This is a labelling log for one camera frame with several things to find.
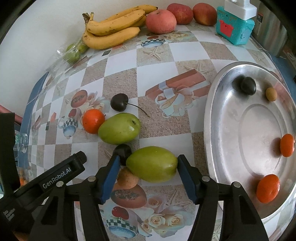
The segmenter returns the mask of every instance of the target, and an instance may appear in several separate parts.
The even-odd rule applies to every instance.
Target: oval stainless steel tray
[[[239,88],[245,76],[256,82],[253,96]],[[278,93],[275,102],[265,96],[268,87]],[[280,138],[295,134],[295,117],[295,103],[287,89],[267,69],[249,62],[223,68],[207,96],[204,141],[209,174],[219,183],[240,182],[263,221],[275,215],[295,189],[296,153],[286,158],[279,151]],[[268,174],[279,177],[280,190],[272,202],[262,204],[256,187]]]

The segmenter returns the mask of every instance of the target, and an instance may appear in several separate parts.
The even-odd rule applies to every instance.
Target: peach
[[[189,24],[193,19],[193,11],[189,6],[172,3],[167,7],[167,10],[174,14],[177,24]]]
[[[147,15],[146,26],[150,32],[167,34],[175,29],[177,20],[168,10],[158,9]]]
[[[217,11],[207,3],[198,3],[193,7],[193,16],[197,23],[213,26],[217,23]]]

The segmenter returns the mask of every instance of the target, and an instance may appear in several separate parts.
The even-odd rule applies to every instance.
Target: tray rim
[[[219,83],[221,82],[221,79],[231,69],[236,68],[241,65],[252,65],[252,66],[256,66],[256,67],[259,67],[259,68],[267,71],[273,78],[276,79],[276,81],[278,83],[280,83],[287,90],[290,100],[292,100],[294,108],[296,108],[295,102],[294,102],[293,98],[291,97],[289,90],[273,74],[271,74],[271,72],[268,69],[266,69],[265,67],[263,67],[259,64],[252,63],[252,62],[238,61],[238,62],[231,63],[229,65],[226,65],[224,68],[222,68],[218,72],[218,74],[216,75],[216,77],[214,78],[214,80],[211,84],[209,93],[207,95],[207,101],[206,101],[206,105],[205,105],[205,116],[204,116],[204,145],[205,145],[205,156],[206,156],[207,169],[209,172],[209,176],[216,182],[218,182],[218,179],[217,179],[217,173],[216,173],[214,159],[213,159],[212,142],[211,142],[212,105],[213,105],[216,90],[219,86]],[[282,210],[283,206],[288,201],[290,201],[292,194],[295,192],[295,188],[296,188],[296,183],[294,184],[292,191],[288,195],[287,199],[281,204],[281,206],[276,211],[274,211],[272,214],[261,219],[263,223],[272,219],[274,216],[276,216]],[[219,204],[220,208],[223,210],[223,201],[219,201],[218,204]]]

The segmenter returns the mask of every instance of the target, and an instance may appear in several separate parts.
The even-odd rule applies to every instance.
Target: teal box
[[[224,7],[217,8],[218,20],[216,31],[234,45],[246,44],[255,26],[252,19],[242,20],[239,17],[224,10]]]

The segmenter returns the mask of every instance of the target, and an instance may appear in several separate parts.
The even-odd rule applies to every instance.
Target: banana
[[[136,22],[132,27],[143,27],[146,24],[146,15]]]
[[[108,36],[95,37],[85,29],[85,32],[82,35],[82,40],[88,47],[101,50],[122,44],[135,37],[139,32],[140,28],[130,27]]]
[[[136,10],[115,20],[99,23],[94,21],[94,13],[92,12],[90,15],[90,20],[86,25],[86,29],[92,34],[106,36],[131,27],[144,16],[144,10]]]
[[[117,19],[117,18],[120,18],[124,15],[127,15],[133,11],[136,11],[136,10],[144,10],[145,11],[145,14],[149,14],[155,10],[157,10],[158,7],[155,7],[155,6],[152,6],[152,5],[140,5],[140,6],[137,6],[137,7],[132,7],[132,8],[129,8],[129,9],[126,9],[122,12],[119,12],[118,14],[115,14],[107,19],[105,19],[104,21],[101,21],[101,23],[104,23],[104,22],[109,22],[109,21],[112,21],[114,19]]]

